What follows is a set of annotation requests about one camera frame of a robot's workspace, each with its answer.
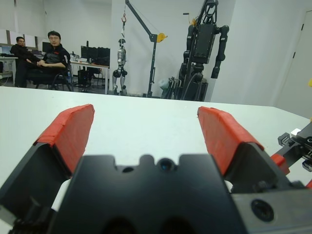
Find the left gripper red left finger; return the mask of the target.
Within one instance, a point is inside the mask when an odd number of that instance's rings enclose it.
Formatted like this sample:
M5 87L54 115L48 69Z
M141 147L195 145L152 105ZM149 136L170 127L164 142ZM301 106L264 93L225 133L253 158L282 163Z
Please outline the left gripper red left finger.
M35 220L51 209L85 152L94 113L92 104L69 108L41 133L0 188L1 220Z

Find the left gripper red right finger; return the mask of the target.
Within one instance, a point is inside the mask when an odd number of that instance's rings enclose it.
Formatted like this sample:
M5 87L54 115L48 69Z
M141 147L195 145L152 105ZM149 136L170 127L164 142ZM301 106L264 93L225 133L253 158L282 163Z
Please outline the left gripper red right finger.
M208 153L235 194L305 189L290 182L260 144L235 118L216 108L199 107L198 120Z

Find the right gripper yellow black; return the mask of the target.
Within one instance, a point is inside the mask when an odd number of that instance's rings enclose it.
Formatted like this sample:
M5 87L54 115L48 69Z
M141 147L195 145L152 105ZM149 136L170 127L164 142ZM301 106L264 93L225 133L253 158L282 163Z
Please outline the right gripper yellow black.
M312 170L312 119L302 130L294 129L280 135L277 140L282 148L271 159L284 174L289 174L289 167L301 158L304 159L302 167L307 171ZM306 187L312 188L312 180Z

